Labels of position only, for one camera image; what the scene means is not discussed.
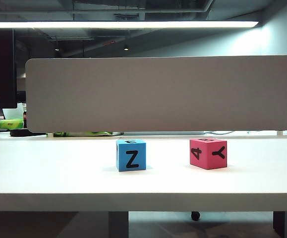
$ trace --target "blue cube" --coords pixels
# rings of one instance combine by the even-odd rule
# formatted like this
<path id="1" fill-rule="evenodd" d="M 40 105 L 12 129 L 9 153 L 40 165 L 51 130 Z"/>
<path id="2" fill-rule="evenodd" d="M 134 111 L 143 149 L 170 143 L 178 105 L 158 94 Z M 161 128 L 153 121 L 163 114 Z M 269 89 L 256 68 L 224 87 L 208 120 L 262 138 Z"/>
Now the blue cube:
<path id="1" fill-rule="evenodd" d="M 116 167 L 119 172 L 146 169 L 146 144 L 143 140 L 117 140 Z"/>

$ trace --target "foam cube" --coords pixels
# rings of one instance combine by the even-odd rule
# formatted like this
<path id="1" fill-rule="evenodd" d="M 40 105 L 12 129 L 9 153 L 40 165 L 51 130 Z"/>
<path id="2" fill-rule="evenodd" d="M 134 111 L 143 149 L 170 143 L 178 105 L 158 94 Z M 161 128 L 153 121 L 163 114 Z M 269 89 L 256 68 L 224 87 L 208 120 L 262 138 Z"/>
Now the foam cube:
<path id="1" fill-rule="evenodd" d="M 227 167 L 227 141 L 213 138 L 190 140 L 190 164 L 206 170 Z"/>
<path id="2" fill-rule="evenodd" d="M 143 140 L 117 140 L 116 143 L 119 172 L 146 169 L 146 143 Z"/>

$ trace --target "pink cube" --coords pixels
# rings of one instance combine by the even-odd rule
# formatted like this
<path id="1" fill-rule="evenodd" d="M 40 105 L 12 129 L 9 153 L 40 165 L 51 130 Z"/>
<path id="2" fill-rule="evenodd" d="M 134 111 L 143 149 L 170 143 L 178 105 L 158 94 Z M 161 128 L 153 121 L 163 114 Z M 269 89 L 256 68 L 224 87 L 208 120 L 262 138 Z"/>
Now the pink cube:
<path id="1" fill-rule="evenodd" d="M 227 167 L 227 141 L 213 138 L 189 141 L 190 164 L 206 170 Z"/>

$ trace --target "chair wheel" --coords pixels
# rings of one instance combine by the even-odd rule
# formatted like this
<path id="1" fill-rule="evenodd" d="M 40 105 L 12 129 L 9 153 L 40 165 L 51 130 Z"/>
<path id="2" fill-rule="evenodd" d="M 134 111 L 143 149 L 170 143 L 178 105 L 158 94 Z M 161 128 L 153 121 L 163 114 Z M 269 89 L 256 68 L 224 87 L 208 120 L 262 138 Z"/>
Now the chair wheel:
<path id="1" fill-rule="evenodd" d="M 200 217 L 201 217 L 201 214 L 199 212 L 192 212 L 191 213 L 191 218 L 192 218 L 193 221 L 197 222 Z"/>

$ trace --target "fluorescent light fixture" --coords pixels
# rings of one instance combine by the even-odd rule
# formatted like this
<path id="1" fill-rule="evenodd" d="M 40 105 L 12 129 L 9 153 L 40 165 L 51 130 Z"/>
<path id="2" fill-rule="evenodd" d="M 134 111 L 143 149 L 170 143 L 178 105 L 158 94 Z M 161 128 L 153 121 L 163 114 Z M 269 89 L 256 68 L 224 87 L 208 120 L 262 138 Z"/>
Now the fluorescent light fixture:
<path id="1" fill-rule="evenodd" d="M 257 24 L 257 21 L 30 21 L 0 22 L 0 28 L 250 28 Z"/>

